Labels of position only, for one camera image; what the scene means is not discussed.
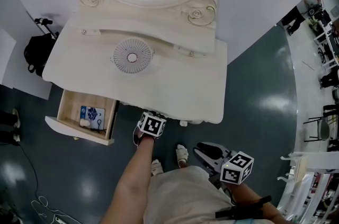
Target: white fan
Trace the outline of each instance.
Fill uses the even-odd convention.
[[[115,48],[111,61],[123,73],[136,74],[151,62],[153,50],[140,38],[128,38]]]

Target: foot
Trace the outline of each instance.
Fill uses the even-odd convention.
[[[13,108],[12,114],[17,116],[17,122],[14,124],[14,127],[20,128],[21,123],[20,123],[19,113],[18,113],[17,109]]]
[[[189,158],[189,152],[187,151],[185,146],[178,144],[176,146],[175,152],[176,152],[176,159],[177,159],[179,167],[181,167],[180,162],[187,163],[187,160]]]
[[[291,31],[291,27],[290,26],[287,27],[287,33],[288,33],[288,35],[292,35],[293,34],[293,32]]]
[[[153,176],[164,173],[163,167],[158,159],[152,161],[151,172]]]
[[[21,141],[20,135],[17,134],[17,133],[13,134],[13,139],[14,139],[16,142],[20,142],[20,141]]]

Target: white vanity table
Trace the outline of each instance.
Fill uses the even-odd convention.
[[[222,121],[227,45],[215,39],[217,0],[80,1],[43,72],[65,89],[58,117],[46,117],[55,131],[109,145],[118,101],[187,122]],[[130,37],[154,51],[137,74],[110,60]],[[105,131],[79,126],[82,105],[105,109]]]

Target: open drawer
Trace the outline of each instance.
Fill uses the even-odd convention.
[[[81,106],[105,109],[104,130],[95,131],[80,126]],[[45,121],[53,130],[64,135],[110,145],[114,142],[112,133],[118,107],[119,101],[114,99],[64,90],[57,118],[46,117]]]

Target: dark green floor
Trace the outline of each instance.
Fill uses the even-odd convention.
[[[52,208],[67,212],[83,224],[98,223],[135,152],[131,137],[142,110],[120,106],[112,146],[75,141],[54,132],[44,121],[45,115],[56,117],[62,92],[54,85],[49,101],[45,101],[0,86],[0,109],[9,112],[15,106],[19,110],[24,138],[21,145],[37,171],[39,195],[44,195]],[[241,150],[255,158],[246,183],[260,195],[271,195],[277,205],[285,183],[276,178],[288,170],[288,162],[279,157],[293,151],[296,110],[287,39],[282,29],[273,28],[229,65],[222,123],[183,128],[169,120],[154,155],[169,171],[176,168],[177,142],[186,144],[189,153],[199,141]],[[192,153],[189,162],[198,164]],[[34,190],[34,173],[20,148],[0,146],[0,196],[15,203],[27,223],[40,223],[30,203]]]

